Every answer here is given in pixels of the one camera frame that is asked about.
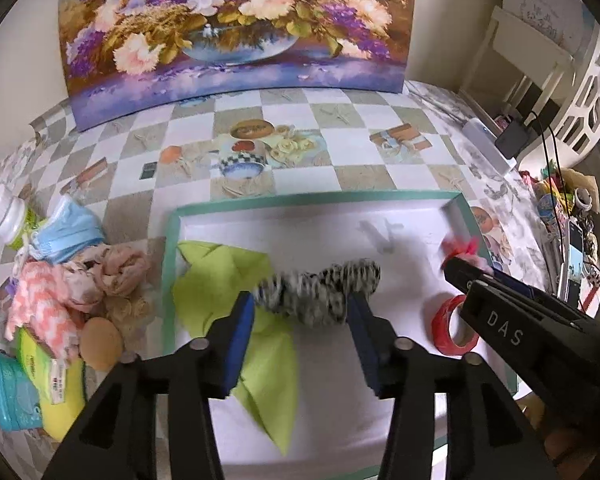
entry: white tray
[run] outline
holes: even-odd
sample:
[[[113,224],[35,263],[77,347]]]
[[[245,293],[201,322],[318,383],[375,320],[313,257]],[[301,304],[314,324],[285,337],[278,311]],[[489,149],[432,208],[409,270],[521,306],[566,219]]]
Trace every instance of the white tray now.
[[[376,227],[393,253],[380,254],[360,230]],[[279,270],[317,272],[332,263],[372,258],[381,267],[378,291],[369,305],[389,319],[398,335],[411,337],[438,353],[430,322],[446,298],[458,294],[440,272],[440,242],[454,234],[465,240],[479,228],[464,197],[457,192],[379,191],[275,196],[192,205],[170,220],[163,264],[163,333],[165,351],[187,343],[189,334],[173,319],[170,288],[184,271],[175,245],[203,240],[267,253]],[[481,246],[488,258],[486,247]],[[292,443],[282,456],[233,397],[211,401],[216,441],[227,478],[241,480],[310,480],[358,472],[381,462],[393,401],[377,400],[366,384],[348,327],[294,327],[299,364],[299,405]],[[480,340],[483,355],[498,377],[515,392],[516,377]],[[436,446],[445,443],[446,403],[436,396]]]

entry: blue gripper pad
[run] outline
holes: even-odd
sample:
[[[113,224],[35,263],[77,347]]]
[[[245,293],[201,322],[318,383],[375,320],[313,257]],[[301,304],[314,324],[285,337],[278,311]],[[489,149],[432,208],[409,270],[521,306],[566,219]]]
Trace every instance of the blue gripper pad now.
[[[530,298],[532,300],[535,299],[533,288],[531,288],[528,285],[525,285],[522,282],[519,282],[515,278],[509,276],[508,274],[505,274],[504,272],[501,272],[498,269],[493,269],[493,277],[496,279],[496,281],[502,283],[505,286],[508,286],[509,288],[515,290],[519,294],[522,294],[526,298]]]
[[[366,385],[378,396],[381,389],[378,376],[380,358],[368,332],[368,323],[371,319],[372,314],[366,301],[359,296],[350,294],[347,298],[347,323],[362,365]]]
[[[235,300],[231,317],[237,315],[234,334],[229,342],[226,357],[224,359],[224,378],[222,388],[224,395],[228,396],[235,388],[242,370],[244,354],[247,351],[253,319],[255,316],[255,302],[250,292],[242,291]]]

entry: flower vase painting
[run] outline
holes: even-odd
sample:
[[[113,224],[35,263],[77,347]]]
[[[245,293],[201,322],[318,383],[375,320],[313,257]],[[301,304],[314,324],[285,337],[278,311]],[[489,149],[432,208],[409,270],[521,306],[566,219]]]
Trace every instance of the flower vase painting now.
[[[59,0],[77,129],[256,88],[400,92],[414,0]]]

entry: table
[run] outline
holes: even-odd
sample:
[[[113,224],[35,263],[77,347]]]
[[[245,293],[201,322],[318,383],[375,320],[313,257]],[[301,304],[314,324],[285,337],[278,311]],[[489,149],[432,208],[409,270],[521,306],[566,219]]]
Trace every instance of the table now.
[[[99,216],[108,243],[130,243],[148,253],[148,281],[156,288],[166,221],[182,205],[262,194],[457,189],[472,206],[494,260],[515,278],[545,288],[548,274],[536,241],[544,226],[532,197],[517,173],[500,176],[464,138],[461,128],[471,117],[456,94],[413,82],[402,94],[340,89],[218,94],[144,110],[82,133],[65,101],[32,122],[36,138],[0,164],[0,183],[46,216],[65,184],[106,157],[107,172],[74,198]],[[284,126],[293,125],[297,135],[281,137],[277,160],[236,185],[205,161],[205,153],[225,142],[233,124],[250,119],[269,121],[282,136]],[[404,123],[421,135],[401,146],[375,135]],[[303,158],[287,141],[307,138],[315,149]],[[158,163],[154,176],[141,178],[145,165],[158,162],[167,146],[181,146],[183,161]],[[0,284],[10,275],[13,257],[0,241]],[[160,344],[147,333],[134,341],[140,355]],[[1,333],[0,349],[8,349]],[[164,420],[159,407],[158,420]],[[160,427],[158,464],[167,453]],[[23,479],[40,478],[56,446],[38,431],[0,430],[0,451]]]

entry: lime green napkin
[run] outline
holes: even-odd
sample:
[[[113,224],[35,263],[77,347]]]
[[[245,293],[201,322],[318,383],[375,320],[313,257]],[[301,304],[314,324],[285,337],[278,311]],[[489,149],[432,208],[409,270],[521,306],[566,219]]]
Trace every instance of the lime green napkin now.
[[[191,337],[205,335],[216,319],[231,312],[241,290],[253,290],[273,274],[263,253],[195,241],[180,242],[178,248],[191,268],[171,292],[176,314]],[[286,454],[298,405],[298,362],[286,319],[256,309],[233,394]]]

